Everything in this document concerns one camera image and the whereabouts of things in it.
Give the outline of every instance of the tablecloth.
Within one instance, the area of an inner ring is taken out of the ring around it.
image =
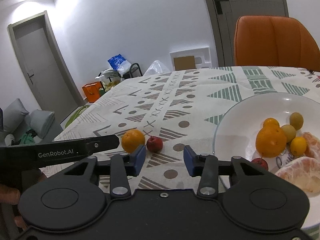
[[[215,67],[192,69],[127,79],[85,110],[55,140],[116,134],[136,128],[162,138],[160,153],[147,152],[138,177],[129,177],[132,191],[143,189],[197,189],[200,178],[191,178],[183,162],[183,147],[212,154],[213,134],[224,114],[247,97],[286,92],[320,102],[320,74],[290,67]],[[106,160],[118,149],[96,154]],[[69,164],[43,169],[52,175]],[[100,178],[108,192],[109,177]],[[319,227],[308,231],[319,237]]]

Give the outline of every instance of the brown cardboard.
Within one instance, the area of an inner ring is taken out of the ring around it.
[[[173,62],[174,68],[177,71],[196,68],[195,56],[175,57],[173,58]]]

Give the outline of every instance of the green fruit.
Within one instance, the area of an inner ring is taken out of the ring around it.
[[[287,137],[287,143],[291,142],[296,137],[296,129],[289,124],[285,124],[281,127]]]
[[[290,115],[290,125],[292,125],[296,130],[300,130],[303,125],[303,117],[300,113],[292,113]]]

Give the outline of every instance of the green rug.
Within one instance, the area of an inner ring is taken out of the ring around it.
[[[68,120],[66,123],[65,128],[67,128],[75,119],[78,118],[79,115],[81,115],[89,106],[82,106],[80,109],[78,109]]]

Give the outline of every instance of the white plate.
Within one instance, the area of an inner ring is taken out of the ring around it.
[[[236,104],[225,114],[214,134],[213,151],[219,160],[230,161],[232,156],[241,156],[251,161],[259,158],[255,148],[257,133],[263,121],[268,117],[278,120],[280,126],[289,124],[290,114],[299,112],[304,124],[302,132],[311,132],[320,138],[320,104],[309,98],[287,93],[268,93],[249,97]],[[264,158],[269,171],[275,173],[282,164],[290,161],[289,152],[285,150],[278,158]],[[222,176],[226,187],[230,187],[228,176]],[[308,195],[309,214],[303,229],[320,224],[320,194]]]

